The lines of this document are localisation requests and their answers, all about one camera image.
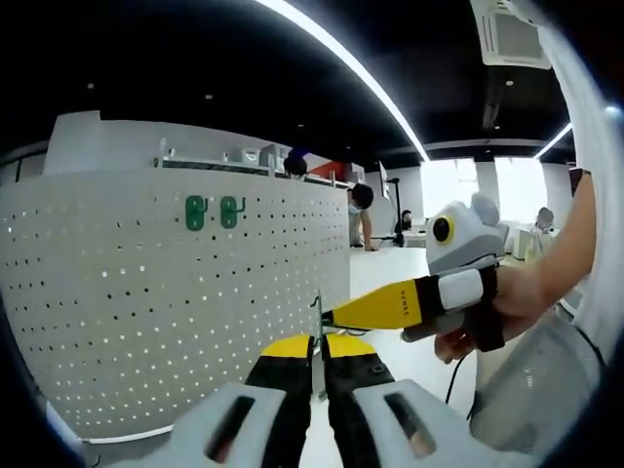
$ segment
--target dark hair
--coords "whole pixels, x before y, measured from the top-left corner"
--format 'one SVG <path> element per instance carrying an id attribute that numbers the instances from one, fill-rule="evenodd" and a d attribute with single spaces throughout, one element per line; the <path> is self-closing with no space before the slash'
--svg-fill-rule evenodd
<path id="1" fill-rule="evenodd" d="M 303 156 L 289 156 L 284 160 L 284 170 L 293 176 L 305 176 L 308 172 L 308 164 Z"/>
<path id="2" fill-rule="evenodd" d="M 372 205 L 372 189 L 363 183 L 356 183 L 351 189 L 351 198 L 361 210 L 366 210 Z"/>

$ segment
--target window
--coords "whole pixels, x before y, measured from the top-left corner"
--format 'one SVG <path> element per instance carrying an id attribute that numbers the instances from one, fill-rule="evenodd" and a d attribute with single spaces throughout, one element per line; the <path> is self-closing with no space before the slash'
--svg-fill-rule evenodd
<path id="1" fill-rule="evenodd" d="M 533 224 L 547 205 L 544 171 L 530 158 L 495 158 L 500 218 Z"/>
<path id="2" fill-rule="evenodd" d="M 450 202 L 470 206 L 472 194 L 479 191 L 473 159 L 432 161 L 422 165 L 422 198 L 426 218 L 434 216 Z"/>

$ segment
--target white wall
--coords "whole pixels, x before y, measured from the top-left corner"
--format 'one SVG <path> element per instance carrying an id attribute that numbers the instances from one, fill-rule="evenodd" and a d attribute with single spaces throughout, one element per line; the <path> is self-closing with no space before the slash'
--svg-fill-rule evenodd
<path id="1" fill-rule="evenodd" d="M 572 188 L 569 181 L 569 170 L 561 164 L 543 164 L 544 181 L 548 208 L 555 216 L 554 226 L 564 227 L 567 214 L 572 207 Z"/>
<path id="2" fill-rule="evenodd" d="M 422 182 L 420 168 L 404 168 L 388 171 L 388 177 L 398 177 L 401 196 L 401 211 L 410 210 L 414 221 L 424 219 L 422 206 Z M 369 208 L 372 221 L 372 234 L 375 236 L 389 234 L 397 222 L 396 208 L 381 196 L 379 173 L 367 173 L 367 185 L 372 188 L 374 201 Z M 390 196 L 394 201 L 394 185 L 390 185 Z"/>
<path id="3" fill-rule="evenodd" d="M 160 155 L 163 137 L 168 148 L 175 148 L 176 156 L 196 159 L 221 160 L 223 153 L 235 148 L 260 149 L 272 143 L 253 136 L 166 122 L 102 121 L 98 111 L 78 112 L 57 118 L 44 174 L 149 168 Z M 312 160 L 312 167 L 329 161 L 319 157 Z"/>
<path id="4" fill-rule="evenodd" d="M 500 210 L 500 198 L 498 196 L 498 178 L 496 177 L 496 166 L 493 161 L 488 163 L 475 163 L 477 168 L 477 182 L 479 191 L 484 192 L 494 201 Z"/>

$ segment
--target ceiling vent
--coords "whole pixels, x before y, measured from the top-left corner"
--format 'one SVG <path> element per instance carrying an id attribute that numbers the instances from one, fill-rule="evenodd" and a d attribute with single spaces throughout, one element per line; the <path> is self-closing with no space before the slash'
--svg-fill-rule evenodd
<path id="1" fill-rule="evenodd" d="M 509 0 L 470 0 L 486 65 L 529 66 L 548 69 L 537 28 L 531 19 L 519 19 Z"/>

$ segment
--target ceiling light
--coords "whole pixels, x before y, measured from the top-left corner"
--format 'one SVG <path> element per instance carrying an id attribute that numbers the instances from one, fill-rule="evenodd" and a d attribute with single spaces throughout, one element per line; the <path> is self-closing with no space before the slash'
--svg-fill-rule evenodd
<path id="1" fill-rule="evenodd" d="M 292 21 L 301 29 L 306 31 L 321 44 L 332 51 L 339 59 L 341 59 L 353 72 L 360 77 L 360 79 L 370 88 L 370 90 L 379 98 L 379 100 L 386 106 L 388 111 L 395 118 L 399 126 L 403 129 L 411 144 L 416 148 L 416 151 L 420 154 L 420 157 L 424 161 L 430 161 L 429 156 L 422 143 L 413 132 L 410 124 L 401 113 L 397 105 L 387 95 L 387 93 L 381 88 L 381 85 L 372 77 L 368 70 L 353 57 L 353 55 L 347 51 L 342 44 L 335 40 L 335 38 L 329 34 L 323 27 L 305 14 L 300 12 L 297 8 L 293 7 L 284 0 L 255 0 L 257 3 L 264 5 L 266 8 L 273 10 L 275 13 L 282 15 L 287 20 Z"/>
<path id="2" fill-rule="evenodd" d="M 567 135 L 567 133 L 572 130 L 572 123 L 568 122 L 567 125 L 558 133 L 555 135 L 555 137 L 553 139 L 551 139 L 546 146 L 544 146 L 542 149 L 540 149 L 537 154 L 535 156 L 533 156 L 533 159 L 539 159 L 541 158 L 546 151 L 548 151 L 550 148 L 552 148 L 553 146 L 555 146 L 560 139 L 562 139 L 563 137 L 565 137 Z"/>

